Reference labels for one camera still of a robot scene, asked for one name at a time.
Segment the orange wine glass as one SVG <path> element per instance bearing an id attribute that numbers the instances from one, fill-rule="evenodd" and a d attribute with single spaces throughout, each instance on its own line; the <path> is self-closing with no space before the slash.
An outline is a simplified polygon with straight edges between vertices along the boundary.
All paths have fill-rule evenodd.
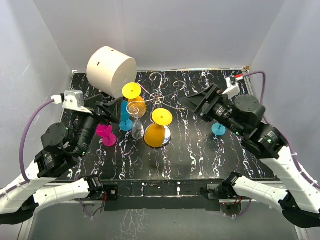
<path id="1" fill-rule="evenodd" d="M 138 83 L 130 82 L 122 88 L 122 94 L 127 99 L 127 111 L 133 118 L 141 118 L 147 111 L 145 100 L 141 97 L 142 88 Z"/>
<path id="2" fill-rule="evenodd" d="M 145 143 L 152 148 L 160 148 L 171 139 L 169 125 L 173 121 L 172 113 L 165 108 L 157 108 L 151 114 L 153 123 L 149 125 L 144 134 Z"/>

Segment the clear wine glass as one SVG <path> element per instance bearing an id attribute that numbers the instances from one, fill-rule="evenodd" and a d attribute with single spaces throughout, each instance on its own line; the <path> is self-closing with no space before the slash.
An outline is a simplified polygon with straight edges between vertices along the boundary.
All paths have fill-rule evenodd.
<path id="1" fill-rule="evenodd" d="M 140 140 L 144 137 L 145 130 L 141 122 L 141 118 L 145 115 L 147 107 L 143 101 L 132 101 L 128 103 L 127 111 L 134 118 L 131 135 L 135 140 Z"/>

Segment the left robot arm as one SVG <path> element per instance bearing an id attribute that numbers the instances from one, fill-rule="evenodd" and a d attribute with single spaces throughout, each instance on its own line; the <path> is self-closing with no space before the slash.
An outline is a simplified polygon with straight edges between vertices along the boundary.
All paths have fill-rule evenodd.
<path id="1" fill-rule="evenodd" d="M 76 158 L 82 158 L 96 135 L 99 125 L 109 127 L 121 120 L 123 98 L 103 102 L 102 93 L 84 99 L 80 90 L 66 90 L 53 95 L 31 115 L 19 146 L 21 174 L 0 191 L 0 223 L 17 225 L 31 219 L 34 214 L 53 205 L 70 200 L 107 200 L 98 175 L 81 177 L 75 182 L 47 188 L 46 185 L 76 166 Z M 29 167 L 24 165 L 24 147 L 27 133 L 37 114 L 50 104 L 61 104 L 73 113 L 71 126 L 62 122 L 52 124 L 41 136 L 43 149 Z"/>

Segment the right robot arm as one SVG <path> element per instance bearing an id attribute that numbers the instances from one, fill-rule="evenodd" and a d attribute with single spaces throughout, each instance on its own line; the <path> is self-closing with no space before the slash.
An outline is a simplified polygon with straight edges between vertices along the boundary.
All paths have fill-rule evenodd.
<path id="1" fill-rule="evenodd" d="M 268 166 L 285 186 L 271 187 L 232 172 L 218 187 L 206 188 L 204 192 L 229 199 L 250 198 L 280 211 L 299 228 L 319 227 L 320 188 L 294 159 L 281 132 L 262 121 L 266 109 L 256 97 L 245 94 L 230 100 L 226 92 L 213 84 L 178 102 L 205 122 L 216 120 L 241 137 L 241 145 Z"/>

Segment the magenta plastic wine glass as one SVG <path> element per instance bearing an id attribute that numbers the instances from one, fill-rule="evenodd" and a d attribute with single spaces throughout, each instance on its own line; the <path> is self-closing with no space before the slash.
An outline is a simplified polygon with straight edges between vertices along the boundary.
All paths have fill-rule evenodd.
<path id="1" fill-rule="evenodd" d="M 102 143 L 107 147 L 111 147 L 117 142 L 117 136 L 113 134 L 113 128 L 110 124 L 99 124 L 96 129 L 96 134 L 102 138 Z"/>

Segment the chrome wine glass rack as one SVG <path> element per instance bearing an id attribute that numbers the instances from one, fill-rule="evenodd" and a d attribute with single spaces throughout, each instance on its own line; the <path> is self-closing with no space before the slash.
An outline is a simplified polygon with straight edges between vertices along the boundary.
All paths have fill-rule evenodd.
<path id="1" fill-rule="evenodd" d="M 160 87 L 154 89 L 153 92 L 148 92 L 140 83 L 138 83 L 138 84 L 141 86 L 142 92 L 141 92 L 140 96 L 144 99 L 145 104 L 146 105 L 147 105 L 147 103 L 152 104 L 152 111 L 149 115 L 151 124 L 153 123 L 152 112 L 158 108 L 163 108 L 162 106 L 166 106 L 168 108 L 174 109 L 173 106 L 165 103 L 166 98 L 171 97 L 171 96 L 176 96 L 178 94 L 178 92 L 180 92 L 186 88 L 186 84 L 183 81 L 178 80 L 173 83 L 173 86 L 176 87 L 175 92 L 170 93 L 168 95 L 164 95 L 162 93 L 162 90 Z"/>

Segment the blue plastic wine glass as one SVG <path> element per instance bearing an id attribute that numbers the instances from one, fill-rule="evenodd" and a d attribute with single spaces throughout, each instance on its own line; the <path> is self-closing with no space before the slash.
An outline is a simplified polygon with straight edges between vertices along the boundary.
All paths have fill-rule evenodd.
<path id="1" fill-rule="evenodd" d="M 133 121 L 130 119 L 130 114 L 127 111 L 128 102 L 123 101 L 121 103 L 121 117 L 120 117 L 120 123 L 119 128 L 124 131 L 128 132 L 133 128 Z"/>

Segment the white cylindrical container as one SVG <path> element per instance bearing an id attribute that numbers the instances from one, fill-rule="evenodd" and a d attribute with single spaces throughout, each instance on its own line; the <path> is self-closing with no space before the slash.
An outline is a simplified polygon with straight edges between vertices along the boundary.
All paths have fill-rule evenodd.
<path id="1" fill-rule="evenodd" d="M 94 88 L 117 99 L 123 96 L 123 87 L 136 80 L 137 63 L 134 58 L 104 46 L 89 59 L 86 75 Z"/>

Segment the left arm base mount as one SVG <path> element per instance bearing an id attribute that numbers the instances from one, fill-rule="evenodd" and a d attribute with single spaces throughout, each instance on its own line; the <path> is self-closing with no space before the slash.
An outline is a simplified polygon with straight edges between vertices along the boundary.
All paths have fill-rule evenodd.
<path id="1" fill-rule="evenodd" d="M 102 213 L 107 206 L 107 202 L 115 202 L 119 199 L 119 186 L 116 184 L 104 184 L 103 189 L 98 192 L 98 196 L 95 201 L 100 201 L 100 206 L 95 211 L 89 211 L 84 201 L 80 198 L 78 201 L 82 207 L 83 212 L 93 220 L 97 213 Z"/>

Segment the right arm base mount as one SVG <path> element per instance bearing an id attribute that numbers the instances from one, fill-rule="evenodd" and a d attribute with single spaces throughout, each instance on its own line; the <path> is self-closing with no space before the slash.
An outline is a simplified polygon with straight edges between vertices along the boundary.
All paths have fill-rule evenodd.
<path id="1" fill-rule="evenodd" d="M 219 202 L 220 211 L 225 217 L 233 219 L 245 215 L 252 205 L 252 199 L 249 199 L 245 209 L 242 209 L 244 197 L 224 187 L 222 184 L 208 184 L 206 187 L 201 187 L 200 194 L 208 200 L 221 201 Z"/>

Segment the aluminium frame rail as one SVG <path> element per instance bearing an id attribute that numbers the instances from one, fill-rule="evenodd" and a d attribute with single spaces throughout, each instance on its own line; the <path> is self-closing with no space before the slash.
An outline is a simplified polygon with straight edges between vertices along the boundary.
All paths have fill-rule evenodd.
<path id="1" fill-rule="evenodd" d="M 206 122 L 217 121 L 232 133 L 242 138 L 242 145 L 256 158 L 267 165 L 282 181 L 284 188 L 275 188 L 250 180 L 238 172 L 232 172 L 215 188 L 202 188 L 206 197 L 245 197 L 276 209 L 293 225 L 313 228 L 320 225 L 318 191 L 307 179 L 303 167 L 292 155 L 287 139 L 274 126 L 263 122 L 266 111 L 263 104 L 253 95 L 241 95 L 237 78 L 229 79 L 226 90 L 213 84 L 204 91 L 179 99 L 179 103 Z M 64 150 L 62 137 L 54 137 L 54 146 L 48 150 L 53 163 L 45 163 L 41 153 L 31 167 L 32 179 L 22 185 L 25 195 L 23 205 L 30 204 L 28 216 L 43 208 L 71 199 L 102 195 L 103 187 L 96 176 L 75 183 L 46 190 L 47 183 L 54 181 L 73 165 L 72 158 L 82 149 L 80 143 L 71 144 L 71 152 Z"/>

